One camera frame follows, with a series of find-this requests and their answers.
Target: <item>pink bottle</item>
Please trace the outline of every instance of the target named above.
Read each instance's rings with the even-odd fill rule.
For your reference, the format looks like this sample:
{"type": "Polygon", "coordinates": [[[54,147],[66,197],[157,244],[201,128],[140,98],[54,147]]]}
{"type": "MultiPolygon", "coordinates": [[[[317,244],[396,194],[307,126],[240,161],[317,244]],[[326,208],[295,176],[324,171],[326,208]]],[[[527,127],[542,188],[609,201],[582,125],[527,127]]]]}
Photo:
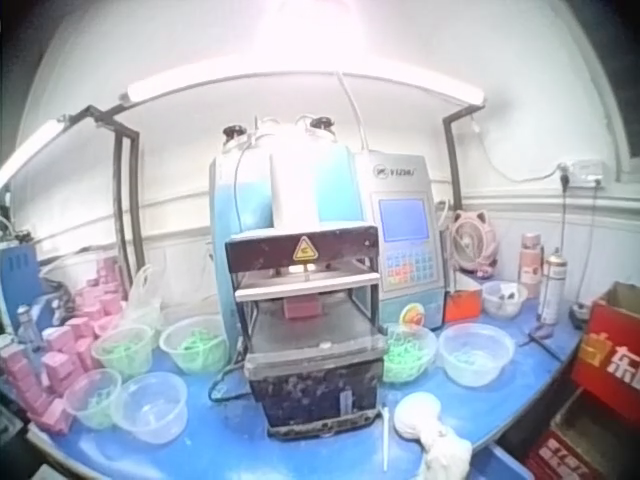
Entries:
{"type": "Polygon", "coordinates": [[[522,246],[520,247],[518,282],[526,287],[529,292],[528,298],[538,298],[538,295],[540,294],[543,261],[544,254],[540,234],[523,234],[522,246]]]}

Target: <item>fluorescent lamp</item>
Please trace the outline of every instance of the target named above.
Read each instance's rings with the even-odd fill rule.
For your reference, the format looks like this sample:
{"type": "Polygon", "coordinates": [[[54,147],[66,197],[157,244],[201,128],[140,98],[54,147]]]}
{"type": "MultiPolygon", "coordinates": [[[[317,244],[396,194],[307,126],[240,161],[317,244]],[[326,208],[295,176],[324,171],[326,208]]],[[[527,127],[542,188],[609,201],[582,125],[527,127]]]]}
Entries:
{"type": "Polygon", "coordinates": [[[24,167],[31,158],[64,130],[64,118],[49,120],[20,145],[0,168],[0,188],[24,167]]]}
{"type": "Polygon", "coordinates": [[[482,105],[484,92],[460,80],[426,68],[415,67],[373,55],[353,58],[309,56],[232,55],[174,68],[129,85],[127,97],[138,103],[199,85],[240,78],[284,74],[334,75],[387,81],[418,88],[468,105],[482,105]]]}

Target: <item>desk fan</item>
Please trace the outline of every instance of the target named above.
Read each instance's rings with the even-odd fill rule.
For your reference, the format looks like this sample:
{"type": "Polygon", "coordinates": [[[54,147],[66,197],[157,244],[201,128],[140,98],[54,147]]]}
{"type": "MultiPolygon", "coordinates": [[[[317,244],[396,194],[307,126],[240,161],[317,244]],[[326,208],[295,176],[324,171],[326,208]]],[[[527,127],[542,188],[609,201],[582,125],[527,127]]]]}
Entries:
{"type": "Polygon", "coordinates": [[[478,278],[491,277],[497,262],[498,241],[487,213],[456,211],[450,232],[454,266],[478,278]]]}

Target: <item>white rag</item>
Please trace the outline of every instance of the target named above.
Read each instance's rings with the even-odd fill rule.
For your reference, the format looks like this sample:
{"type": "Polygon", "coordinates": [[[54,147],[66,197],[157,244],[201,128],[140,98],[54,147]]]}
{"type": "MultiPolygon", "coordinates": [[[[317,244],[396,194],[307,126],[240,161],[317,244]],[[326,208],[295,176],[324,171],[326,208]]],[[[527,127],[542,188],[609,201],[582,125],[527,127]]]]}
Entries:
{"type": "Polygon", "coordinates": [[[471,442],[440,422],[440,410],[435,396],[412,393],[396,407],[393,424],[401,437],[420,440],[425,450],[419,480],[464,480],[469,473],[471,442]]]}

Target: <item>blue display screen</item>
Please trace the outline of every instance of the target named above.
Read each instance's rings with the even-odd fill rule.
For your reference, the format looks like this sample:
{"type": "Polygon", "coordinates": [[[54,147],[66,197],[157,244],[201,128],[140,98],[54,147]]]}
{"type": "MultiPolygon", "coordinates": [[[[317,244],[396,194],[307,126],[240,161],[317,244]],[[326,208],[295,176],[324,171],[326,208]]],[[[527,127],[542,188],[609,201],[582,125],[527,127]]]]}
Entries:
{"type": "Polygon", "coordinates": [[[421,198],[379,200],[384,241],[428,240],[427,212],[421,198]]]}

